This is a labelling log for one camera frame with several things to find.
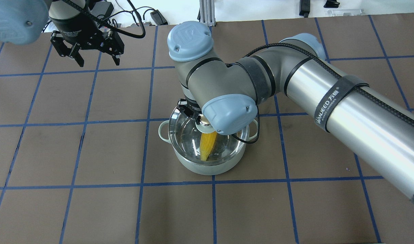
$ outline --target light blue cover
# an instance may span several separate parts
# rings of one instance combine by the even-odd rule
[[[213,48],[210,29],[197,21],[183,22],[168,35],[169,56],[178,62],[198,59]]]
[[[321,60],[326,60],[326,52],[324,51],[323,45],[318,42],[317,38],[309,33],[301,33],[295,35],[293,37],[288,37],[280,41],[283,42],[284,40],[299,40],[306,44],[308,44],[317,54],[318,58]]]
[[[0,41],[18,45],[35,42],[48,19],[49,9],[43,0],[0,0]]]
[[[202,114],[221,135],[231,135],[242,130],[257,116],[255,101],[243,94],[215,97],[202,107]]]

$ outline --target corn cob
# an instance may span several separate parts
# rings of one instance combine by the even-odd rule
[[[214,144],[216,142],[217,132],[202,133],[201,142],[199,145],[199,152],[201,154],[201,161],[207,161],[208,156],[213,151]]]

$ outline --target cable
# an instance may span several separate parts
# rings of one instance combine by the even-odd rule
[[[150,6],[142,6],[142,7],[137,8],[136,10],[141,9],[141,8],[151,8],[152,9],[152,7],[150,7]]]
[[[237,141],[239,141],[239,142],[243,142],[243,143],[246,143],[246,144],[254,144],[255,142],[257,142],[257,141],[258,141],[258,139],[259,139],[259,137],[260,137],[260,114],[259,114],[259,109],[258,109],[258,106],[257,106],[257,122],[258,122],[258,125],[257,125],[257,137],[255,138],[255,140],[254,140],[254,141],[245,141],[245,140],[241,139],[240,137],[238,137],[238,136],[237,136],[237,133],[232,134],[232,136],[233,136],[233,137],[234,137]]]
[[[262,49],[269,48],[269,47],[274,47],[274,46],[283,46],[283,47],[292,48],[296,51],[299,51],[299,52],[305,54],[306,56],[312,58],[315,62],[317,62],[322,68],[324,68],[327,72],[332,74],[335,78],[339,79],[339,78],[342,77],[338,73],[336,73],[336,71],[332,70],[332,68],[330,68],[328,65],[326,65],[323,61],[321,61],[314,54],[311,54],[310,52],[306,51],[305,49],[303,49],[299,46],[292,45],[292,44],[289,44],[289,43],[272,43],[272,44],[263,45],[263,46],[257,47],[254,50],[250,51],[248,54],[245,55],[245,57],[249,57],[252,54],[254,54],[257,51],[260,51]]]
[[[130,32],[127,31],[123,31],[121,29],[115,28],[113,27],[111,24],[103,22],[102,20],[100,20],[99,18],[95,17],[94,15],[92,15],[91,13],[89,13],[88,11],[85,11],[83,8],[81,8],[79,5],[75,4],[74,2],[72,2],[71,0],[61,0],[65,3],[67,3],[68,5],[72,6],[73,8],[75,8],[77,11],[81,12],[82,14],[86,15],[87,17],[89,17],[91,20],[94,20],[95,22],[99,23],[100,25],[103,25],[113,31],[116,31],[120,34],[129,36],[129,37],[133,37],[133,38],[143,38],[145,37],[145,27],[144,25],[140,25],[141,29],[142,29],[142,34],[141,35],[137,35],[137,34],[132,34]],[[136,11],[136,8],[133,6],[133,4],[131,3],[130,0],[127,0],[128,3],[130,4],[130,6],[133,8],[133,11],[136,14],[136,17],[141,21],[140,19],[140,14]]]
[[[156,11],[156,10],[155,10],[155,9],[153,9],[153,8],[147,9],[146,11],[144,11],[144,14],[142,15],[142,20],[145,20],[145,14],[146,14],[149,10]]]
[[[136,18],[134,17],[134,15],[133,15],[133,12],[131,12],[131,16],[133,17],[133,21],[134,21],[134,23],[137,25],[137,26],[139,26],[139,24],[137,23],[137,21],[136,21]]]
[[[44,26],[43,30],[41,31],[42,33],[44,33],[44,31],[46,30],[46,28],[49,26],[50,22],[52,22],[52,20],[49,20],[46,25]]]
[[[115,19],[112,19],[112,24],[118,28],[118,22]]]
[[[121,5],[118,3],[118,1],[117,0],[115,0],[115,2],[117,3],[117,5],[120,7],[120,9],[122,9],[122,10],[124,10],[125,11],[125,9],[123,9],[123,7],[121,7]]]
[[[102,20],[102,21],[108,20],[108,22],[110,23],[109,19],[110,19],[110,18],[112,18],[112,17],[114,17],[115,15],[118,15],[118,14],[121,14],[121,13],[129,13],[129,14],[131,14],[131,16],[132,16],[134,23],[135,23],[137,26],[139,26],[139,24],[138,24],[138,23],[137,23],[137,21],[136,21],[136,18],[135,18],[135,17],[134,17],[134,15],[133,15],[133,12],[134,12],[134,11],[126,11],[126,10],[123,10],[123,11],[119,11],[119,12],[117,12],[117,13],[115,13],[115,14],[112,14],[112,15],[111,15],[111,16],[109,16],[109,17],[106,17],[106,18],[104,18],[104,19],[100,19],[100,20]]]

